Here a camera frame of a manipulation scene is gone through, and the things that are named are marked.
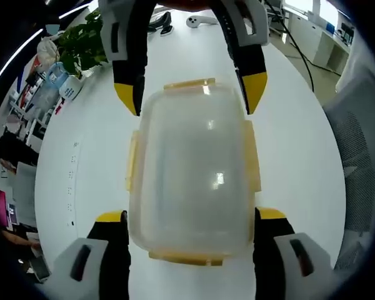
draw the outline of plastic food container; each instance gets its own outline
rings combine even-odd
[[[151,257],[211,264],[253,240],[246,122],[233,89],[214,79],[166,86],[145,103],[127,185],[129,232]]]

